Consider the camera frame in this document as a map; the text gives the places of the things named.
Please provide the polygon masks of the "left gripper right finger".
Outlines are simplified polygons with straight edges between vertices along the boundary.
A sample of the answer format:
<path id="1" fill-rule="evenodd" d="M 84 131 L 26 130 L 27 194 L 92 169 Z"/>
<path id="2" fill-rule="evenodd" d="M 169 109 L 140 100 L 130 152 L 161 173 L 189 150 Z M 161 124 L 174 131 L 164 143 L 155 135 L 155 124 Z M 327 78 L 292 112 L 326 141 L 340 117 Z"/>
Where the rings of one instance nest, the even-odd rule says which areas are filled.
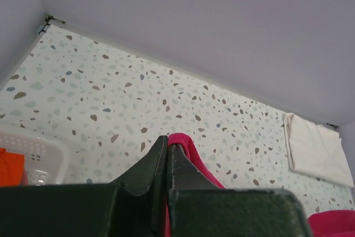
<path id="1" fill-rule="evenodd" d="M 172 236 L 312 236 L 301 203 L 284 189 L 220 189 L 169 148 Z"/>

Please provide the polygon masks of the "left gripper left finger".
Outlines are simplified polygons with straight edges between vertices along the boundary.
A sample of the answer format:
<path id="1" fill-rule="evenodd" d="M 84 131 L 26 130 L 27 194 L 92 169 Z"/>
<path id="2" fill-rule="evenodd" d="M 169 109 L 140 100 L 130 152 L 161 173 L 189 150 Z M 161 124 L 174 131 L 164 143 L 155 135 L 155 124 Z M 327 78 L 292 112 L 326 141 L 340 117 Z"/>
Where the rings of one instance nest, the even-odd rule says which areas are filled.
<path id="1" fill-rule="evenodd" d="M 104 184 L 1 189 L 2 236 L 164 236 L 167 137 Z"/>

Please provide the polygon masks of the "pink t shirt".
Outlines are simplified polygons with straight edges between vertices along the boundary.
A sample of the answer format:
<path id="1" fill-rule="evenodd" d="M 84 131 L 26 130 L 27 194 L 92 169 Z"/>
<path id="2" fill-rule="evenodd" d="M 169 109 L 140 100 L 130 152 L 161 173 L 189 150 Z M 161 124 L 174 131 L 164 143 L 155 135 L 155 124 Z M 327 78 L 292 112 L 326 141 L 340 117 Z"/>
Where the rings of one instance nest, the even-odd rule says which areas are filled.
<path id="1" fill-rule="evenodd" d="M 197 167 L 202 175 L 218 188 L 225 187 L 213 176 L 201 160 L 192 139 L 184 133 L 173 133 L 168 137 L 168 145 L 179 144 L 185 156 Z M 314 236 L 354 236 L 354 211 L 331 210 L 308 217 Z"/>

